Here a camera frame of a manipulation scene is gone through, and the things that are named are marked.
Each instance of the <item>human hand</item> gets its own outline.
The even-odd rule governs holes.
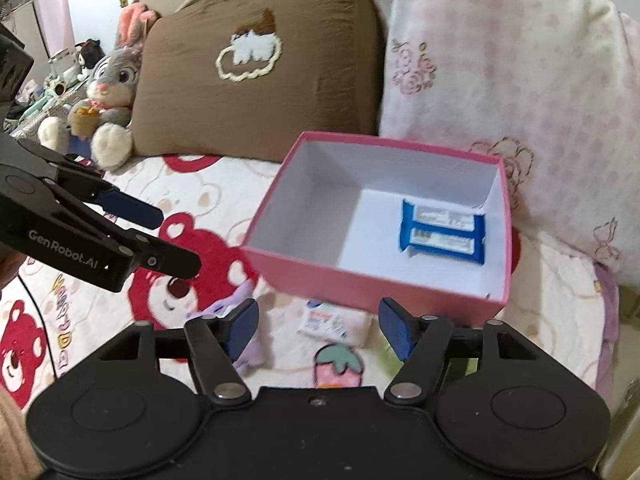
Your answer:
[[[12,251],[0,262],[0,290],[18,275],[18,270],[26,258],[24,254]]]

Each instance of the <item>bed sheet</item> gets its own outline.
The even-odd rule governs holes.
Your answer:
[[[202,272],[185,284],[139,269],[115,294],[28,259],[20,276],[44,317],[50,354],[45,349],[48,355],[43,359],[14,357],[12,361],[6,357],[12,345],[37,346],[34,335],[42,327],[34,304],[27,301],[28,294],[16,281],[0,301],[0,328],[6,323],[0,340],[2,385],[8,386],[14,398],[29,390],[25,408],[52,381],[52,365],[57,375],[64,374],[134,320],[151,320],[157,328],[182,326],[190,313],[226,298],[247,279],[257,283],[257,337],[264,348],[264,364],[250,367],[245,376],[252,393],[263,385],[313,387],[321,385],[319,376],[336,379],[330,377],[335,366],[327,367],[318,359],[325,343],[296,332],[306,299],[273,290],[238,249],[277,171],[278,165],[268,162],[166,156],[132,161],[121,171],[107,174],[120,189],[162,209],[164,223],[151,233],[200,253]],[[108,218],[124,228],[131,226],[122,219]],[[499,317],[595,386],[605,314],[591,261],[530,236],[519,235],[516,240],[520,254],[514,255],[518,263],[511,299]],[[8,321],[15,301],[29,305],[25,312],[33,326],[30,322],[28,330],[14,337]],[[334,364],[340,360],[350,363],[350,384],[373,385],[382,392],[399,368],[376,321],[364,348],[346,350],[348,355],[340,351],[345,352],[330,352]],[[161,360],[160,365],[164,373],[193,386],[186,364]],[[21,389],[15,388],[10,377],[18,368],[24,378]]]

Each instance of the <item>stuffed bunny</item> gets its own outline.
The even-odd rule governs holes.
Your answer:
[[[123,9],[114,51],[94,67],[88,79],[87,99],[71,108],[66,124],[56,117],[42,121],[38,138],[43,146],[59,153],[84,155],[83,151],[88,150],[79,144],[90,142],[91,158],[105,170],[117,168],[129,158],[132,137],[127,126],[140,79],[142,47],[158,17],[158,13],[140,3]],[[85,124],[94,120],[87,132],[74,130],[80,115],[89,120]]]

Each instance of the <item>pink curtain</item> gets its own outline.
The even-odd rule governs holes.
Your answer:
[[[74,50],[74,32],[67,0],[37,0],[40,28],[47,43],[49,55],[68,48]]]

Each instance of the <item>white packet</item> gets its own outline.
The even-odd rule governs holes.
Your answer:
[[[309,300],[298,332],[325,341],[362,347],[367,342],[372,315],[332,303]]]

